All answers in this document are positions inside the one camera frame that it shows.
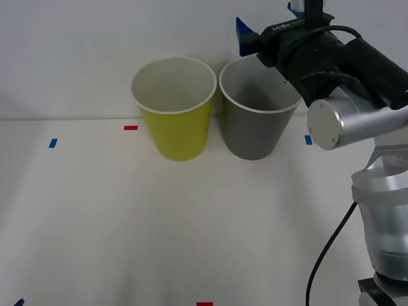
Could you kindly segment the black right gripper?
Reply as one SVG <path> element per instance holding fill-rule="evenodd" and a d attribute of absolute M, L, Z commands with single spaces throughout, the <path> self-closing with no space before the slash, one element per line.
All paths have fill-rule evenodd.
<path fill-rule="evenodd" d="M 338 86 L 343 81 L 337 58 L 343 43 L 335 34 L 333 16 L 324 15 L 317 25 L 305 19 L 305 3 L 289 2 L 288 10 L 297 18 L 267 27 L 260 34 L 236 18 L 239 54 L 257 54 L 267 67 L 276 67 L 294 86 Z"/>

